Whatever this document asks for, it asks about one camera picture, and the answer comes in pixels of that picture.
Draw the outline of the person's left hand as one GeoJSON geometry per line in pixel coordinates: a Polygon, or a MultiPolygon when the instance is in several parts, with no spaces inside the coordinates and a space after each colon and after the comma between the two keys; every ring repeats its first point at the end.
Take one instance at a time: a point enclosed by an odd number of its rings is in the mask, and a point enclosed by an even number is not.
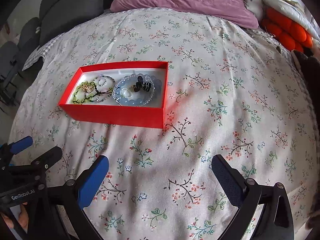
{"type": "Polygon", "coordinates": [[[1,205],[1,239],[29,239],[29,204],[23,202],[12,207],[1,205]]]}

